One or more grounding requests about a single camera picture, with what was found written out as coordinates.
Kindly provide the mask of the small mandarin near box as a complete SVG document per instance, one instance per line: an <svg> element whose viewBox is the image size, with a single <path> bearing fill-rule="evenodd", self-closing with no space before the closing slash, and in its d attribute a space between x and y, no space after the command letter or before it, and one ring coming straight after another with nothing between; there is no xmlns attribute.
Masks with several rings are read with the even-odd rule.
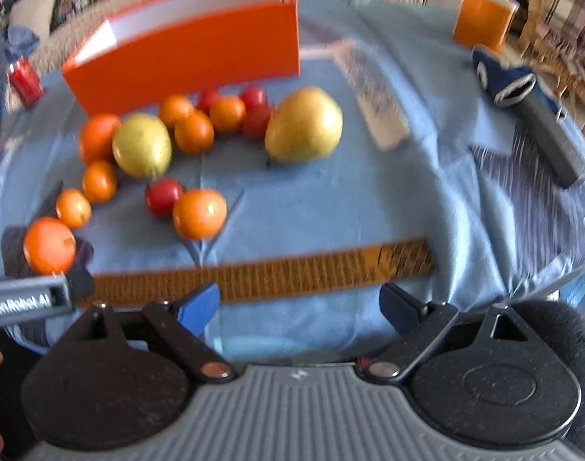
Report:
<svg viewBox="0 0 585 461"><path fill-rule="evenodd" d="M178 121L188 118L195 107L192 101L183 95L169 95L159 105L158 117L168 130L173 130Z"/></svg>

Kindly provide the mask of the small mandarin lower left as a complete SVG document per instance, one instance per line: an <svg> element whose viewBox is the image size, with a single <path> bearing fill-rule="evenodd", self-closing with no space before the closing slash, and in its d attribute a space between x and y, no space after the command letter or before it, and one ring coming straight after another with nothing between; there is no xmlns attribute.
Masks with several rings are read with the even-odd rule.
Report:
<svg viewBox="0 0 585 461"><path fill-rule="evenodd" d="M76 188L67 188L59 194L55 210L57 217L71 229L86 226L92 217L91 203Z"/></svg>

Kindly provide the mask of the light blue tablecloth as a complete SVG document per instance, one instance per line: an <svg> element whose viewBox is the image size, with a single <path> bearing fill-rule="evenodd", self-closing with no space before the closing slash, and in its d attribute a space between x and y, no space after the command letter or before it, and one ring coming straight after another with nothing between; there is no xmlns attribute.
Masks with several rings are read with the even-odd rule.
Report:
<svg viewBox="0 0 585 461"><path fill-rule="evenodd" d="M425 237L437 270L402 285L421 300L478 309L496 298L542 297L585 272L585 182L554 183L511 110L480 88L471 53L453 41L455 10L381 0L302 0L301 41L323 53L300 77L266 84L278 102L305 85L323 88L344 113L327 159L267 166L260 144L219 139L198 158L177 154L182 185L215 188L228 222L210 242L185 242L154 220L145 183L124 179L78 236L93 273L180 269L304 255ZM22 275L24 228L51 212L61 187L79 184L77 136L86 114L60 74L1 133L0 276ZM356 99L395 101L409 133L381 150ZM572 119L563 129L585 157ZM206 331L237 360L331 358L374 351L395 337L377 287L274 304L223 307Z"/></svg>

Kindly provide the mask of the orange cardboard box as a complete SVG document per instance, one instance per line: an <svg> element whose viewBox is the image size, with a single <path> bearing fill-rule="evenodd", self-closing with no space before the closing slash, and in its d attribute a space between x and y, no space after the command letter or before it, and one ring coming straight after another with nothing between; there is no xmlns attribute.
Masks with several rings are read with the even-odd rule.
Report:
<svg viewBox="0 0 585 461"><path fill-rule="evenodd" d="M297 0L147 0L106 18L61 68L88 114L300 72Z"/></svg>

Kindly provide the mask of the dark red tomato right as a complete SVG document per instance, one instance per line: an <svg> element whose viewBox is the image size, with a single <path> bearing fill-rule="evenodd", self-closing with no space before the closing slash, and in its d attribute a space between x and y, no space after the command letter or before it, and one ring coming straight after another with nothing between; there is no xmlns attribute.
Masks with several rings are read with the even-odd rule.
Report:
<svg viewBox="0 0 585 461"><path fill-rule="evenodd" d="M273 109L269 105L258 106L246 113L241 132L246 138L264 139Z"/></svg>

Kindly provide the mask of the blue white sock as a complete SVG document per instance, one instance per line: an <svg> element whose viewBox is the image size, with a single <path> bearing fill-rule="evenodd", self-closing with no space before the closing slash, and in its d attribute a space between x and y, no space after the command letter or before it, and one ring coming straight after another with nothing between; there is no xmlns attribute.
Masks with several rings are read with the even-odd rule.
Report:
<svg viewBox="0 0 585 461"><path fill-rule="evenodd" d="M566 117L567 110L561 101L530 66L505 66L496 53L484 46L475 46L471 50L471 63L481 88L494 105L512 107L536 96L557 120Z"/></svg>

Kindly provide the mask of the large orange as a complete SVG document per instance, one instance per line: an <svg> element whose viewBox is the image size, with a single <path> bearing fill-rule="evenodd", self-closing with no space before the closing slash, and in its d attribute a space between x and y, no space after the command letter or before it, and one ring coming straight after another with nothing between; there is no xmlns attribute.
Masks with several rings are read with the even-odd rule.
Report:
<svg viewBox="0 0 585 461"><path fill-rule="evenodd" d="M34 273L64 274L75 261L76 239L62 221L54 217L41 217L28 227L23 252Z"/></svg>
<svg viewBox="0 0 585 461"><path fill-rule="evenodd" d="M121 125L121 119L113 113L90 117L78 138L78 154L82 162L91 164L97 160L113 160L112 140Z"/></svg>

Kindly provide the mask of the red tomato near box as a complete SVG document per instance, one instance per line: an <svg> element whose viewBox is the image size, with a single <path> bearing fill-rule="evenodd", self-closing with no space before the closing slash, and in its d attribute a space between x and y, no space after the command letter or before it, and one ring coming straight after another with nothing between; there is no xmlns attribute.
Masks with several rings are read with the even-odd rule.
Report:
<svg viewBox="0 0 585 461"><path fill-rule="evenodd" d="M211 106L218 101L221 93L217 88L204 88L197 98L196 108L202 113L209 114Z"/></svg>

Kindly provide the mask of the big green-yellow pear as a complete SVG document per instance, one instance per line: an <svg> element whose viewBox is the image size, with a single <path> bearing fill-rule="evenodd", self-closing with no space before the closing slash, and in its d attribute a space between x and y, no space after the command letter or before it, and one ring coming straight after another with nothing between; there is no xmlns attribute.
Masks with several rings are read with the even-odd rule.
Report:
<svg viewBox="0 0 585 461"><path fill-rule="evenodd" d="M155 179L169 169L173 148L167 126L152 114L133 113L112 140L112 154L120 169L136 179Z"/></svg>

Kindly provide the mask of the small mandarin right cluster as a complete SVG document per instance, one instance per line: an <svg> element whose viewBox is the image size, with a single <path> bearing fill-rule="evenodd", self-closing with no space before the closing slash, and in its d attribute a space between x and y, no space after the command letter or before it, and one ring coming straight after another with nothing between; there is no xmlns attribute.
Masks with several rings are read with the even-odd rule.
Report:
<svg viewBox="0 0 585 461"><path fill-rule="evenodd" d="M245 115L244 101L232 95L218 97L209 110L213 128L219 135L230 135L240 131Z"/></svg>

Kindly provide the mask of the orange mug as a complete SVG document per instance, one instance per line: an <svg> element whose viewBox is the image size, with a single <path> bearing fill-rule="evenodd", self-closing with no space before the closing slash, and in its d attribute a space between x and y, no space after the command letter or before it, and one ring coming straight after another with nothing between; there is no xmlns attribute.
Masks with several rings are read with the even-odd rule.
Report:
<svg viewBox="0 0 585 461"><path fill-rule="evenodd" d="M484 46L499 54L517 10L515 0L461 0L453 38L464 47Z"/></svg>

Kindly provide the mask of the red cherry tomato front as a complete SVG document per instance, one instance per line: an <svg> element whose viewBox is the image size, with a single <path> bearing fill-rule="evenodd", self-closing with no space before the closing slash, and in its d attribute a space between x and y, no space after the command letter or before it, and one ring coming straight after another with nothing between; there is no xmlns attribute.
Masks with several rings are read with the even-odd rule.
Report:
<svg viewBox="0 0 585 461"><path fill-rule="evenodd" d="M182 194L183 187L175 178L165 177L151 182L145 190L147 210L157 219L169 219Z"/></svg>

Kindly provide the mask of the grey remote-like bar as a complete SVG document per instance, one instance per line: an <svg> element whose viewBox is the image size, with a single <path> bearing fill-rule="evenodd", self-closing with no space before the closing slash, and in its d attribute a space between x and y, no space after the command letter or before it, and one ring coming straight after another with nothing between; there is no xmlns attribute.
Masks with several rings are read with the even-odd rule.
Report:
<svg viewBox="0 0 585 461"><path fill-rule="evenodd" d="M585 180L585 158L565 133L562 122L565 110L533 88L514 111L535 139L536 145L563 188L577 186Z"/></svg>

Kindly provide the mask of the red tomato far right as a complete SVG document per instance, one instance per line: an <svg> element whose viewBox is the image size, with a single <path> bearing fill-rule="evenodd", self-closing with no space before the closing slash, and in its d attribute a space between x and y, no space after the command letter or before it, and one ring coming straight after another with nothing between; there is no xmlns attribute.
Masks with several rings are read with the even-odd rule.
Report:
<svg viewBox="0 0 585 461"><path fill-rule="evenodd" d="M259 85L249 85L240 92L240 99L244 102L246 112L268 104L268 95L266 90Z"/></svg>

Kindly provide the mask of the small mandarin front right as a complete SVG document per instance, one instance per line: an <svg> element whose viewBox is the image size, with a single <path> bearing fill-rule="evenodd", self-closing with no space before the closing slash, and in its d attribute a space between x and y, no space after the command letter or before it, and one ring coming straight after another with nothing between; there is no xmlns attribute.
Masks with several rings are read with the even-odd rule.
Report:
<svg viewBox="0 0 585 461"><path fill-rule="evenodd" d="M177 234L186 240L203 240L218 235L228 216L224 196L210 188L185 192L173 208Z"/></svg>

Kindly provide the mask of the small yellow pear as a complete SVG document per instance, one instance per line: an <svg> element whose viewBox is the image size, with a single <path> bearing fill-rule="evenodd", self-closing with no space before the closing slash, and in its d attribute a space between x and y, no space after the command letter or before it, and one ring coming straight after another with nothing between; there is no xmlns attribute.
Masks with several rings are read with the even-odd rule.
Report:
<svg viewBox="0 0 585 461"><path fill-rule="evenodd" d="M264 147L273 163L296 164L330 156L344 127L339 105L321 88L306 86L288 95L269 119Z"/></svg>

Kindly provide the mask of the small mandarin upper left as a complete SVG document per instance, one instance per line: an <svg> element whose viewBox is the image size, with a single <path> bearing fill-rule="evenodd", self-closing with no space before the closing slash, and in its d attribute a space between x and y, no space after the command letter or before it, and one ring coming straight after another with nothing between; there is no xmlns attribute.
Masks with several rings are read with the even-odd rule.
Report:
<svg viewBox="0 0 585 461"><path fill-rule="evenodd" d="M96 160L86 167L81 184L89 202L93 204L108 202L117 192L116 169L107 160Z"/></svg>

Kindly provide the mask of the small mandarin centre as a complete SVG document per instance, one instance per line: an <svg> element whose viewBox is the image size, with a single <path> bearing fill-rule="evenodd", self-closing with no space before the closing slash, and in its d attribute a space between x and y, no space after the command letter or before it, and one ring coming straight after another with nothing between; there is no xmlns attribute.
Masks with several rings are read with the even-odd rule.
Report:
<svg viewBox="0 0 585 461"><path fill-rule="evenodd" d="M202 111L193 111L175 124L174 138L177 147L187 155L200 155L211 150L215 142L215 129Z"/></svg>

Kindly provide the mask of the red soda can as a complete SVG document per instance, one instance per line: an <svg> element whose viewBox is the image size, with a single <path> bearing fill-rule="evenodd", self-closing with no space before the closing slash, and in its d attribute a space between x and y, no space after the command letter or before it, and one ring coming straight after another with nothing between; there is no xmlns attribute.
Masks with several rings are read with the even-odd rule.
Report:
<svg viewBox="0 0 585 461"><path fill-rule="evenodd" d="M38 77L27 58L22 57L11 63L7 77L10 86L26 109L34 108L45 93L41 78Z"/></svg>

